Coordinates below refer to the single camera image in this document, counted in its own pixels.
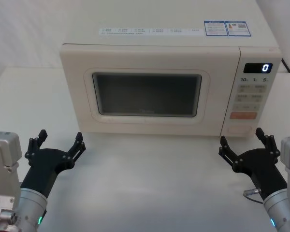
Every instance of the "microwave window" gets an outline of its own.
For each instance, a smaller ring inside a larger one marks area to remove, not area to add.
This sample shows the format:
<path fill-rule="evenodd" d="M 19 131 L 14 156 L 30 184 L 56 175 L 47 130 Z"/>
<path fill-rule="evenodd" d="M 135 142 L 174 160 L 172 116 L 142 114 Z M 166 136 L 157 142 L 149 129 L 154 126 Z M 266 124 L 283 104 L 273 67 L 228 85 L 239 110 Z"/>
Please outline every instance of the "microwave window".
<path fill-rule="evenodd" d="M 94 73 L 99 113 L 110 116 L 194 117 L 201 75 Z"/>

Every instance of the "microwave control panel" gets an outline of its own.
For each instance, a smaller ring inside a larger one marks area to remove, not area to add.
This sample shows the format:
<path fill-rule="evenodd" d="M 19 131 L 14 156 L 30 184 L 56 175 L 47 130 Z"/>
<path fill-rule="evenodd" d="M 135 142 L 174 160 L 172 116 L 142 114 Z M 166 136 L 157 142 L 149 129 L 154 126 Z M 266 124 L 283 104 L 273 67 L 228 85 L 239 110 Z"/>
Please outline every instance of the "microwave control panel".
<path fill-rule="evenodd" d="M 270 54 L 255 59 L 241 54 L 222 135 L 254 134 L 281 60 L 279 53 Z"/>

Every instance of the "cable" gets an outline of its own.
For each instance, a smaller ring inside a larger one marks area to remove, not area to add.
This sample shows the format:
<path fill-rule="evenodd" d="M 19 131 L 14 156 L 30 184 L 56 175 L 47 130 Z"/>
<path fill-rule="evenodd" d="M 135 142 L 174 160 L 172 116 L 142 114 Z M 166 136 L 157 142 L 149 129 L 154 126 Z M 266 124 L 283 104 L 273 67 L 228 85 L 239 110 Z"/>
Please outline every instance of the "cable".
<path fill-rule="evenodd" d="M 257 200 L 255 200 L 255 199 L 250 198 L 250 197 L 247 197 L 247 196 L 245 196 L 244 194 L 243 194 L 243 196 L 244 196 L 245 198 L 247 198 L 248 200 L 250 200 L 250 201 L 253 201 L 253 202 L 255 202 L 255 203 L 259 203 L 259 204 L 263 204 L 263 202 L 257 201 Z"/>
<path fill-rule="evenodd" d="M 281 62 L 283 63 L 283 65 L 287 69 L 288 73 L 290 73 L 290 68 L 289 68 L 289 66 L 287 65 L 287 63 L 285 62 L 285 60 L 283 58 L 281 59 Z"/>

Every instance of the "green led light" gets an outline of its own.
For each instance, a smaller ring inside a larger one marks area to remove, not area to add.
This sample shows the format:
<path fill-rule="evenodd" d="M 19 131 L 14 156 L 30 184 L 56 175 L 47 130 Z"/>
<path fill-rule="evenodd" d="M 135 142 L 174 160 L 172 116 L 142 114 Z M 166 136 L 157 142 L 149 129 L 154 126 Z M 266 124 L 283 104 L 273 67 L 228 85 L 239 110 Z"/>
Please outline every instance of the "green led light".
<path fill-rule="evenodd" d="M 40 223 L 42 222 L 43 220 L 43 217 L 40 217 L 39 220 L 38 220 L 38 225 L 40 225 Z"/>

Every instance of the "white wall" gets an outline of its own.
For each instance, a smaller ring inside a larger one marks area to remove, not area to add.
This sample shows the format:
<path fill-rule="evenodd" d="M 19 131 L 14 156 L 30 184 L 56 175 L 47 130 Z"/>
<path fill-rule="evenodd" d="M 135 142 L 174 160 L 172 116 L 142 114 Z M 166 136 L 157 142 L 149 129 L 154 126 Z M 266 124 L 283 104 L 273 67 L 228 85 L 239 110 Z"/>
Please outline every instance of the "white wall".
<path fill-rule="evenodd" d="M 290 65 L 290 0 L 258 0 Z M 58 49 L 80 0 L 0 0 L 4 66 L 60 67 Z"/>
<path fill-rule="evenodd" d="M 257 0 L 290 67 L 290 0 Z"/>

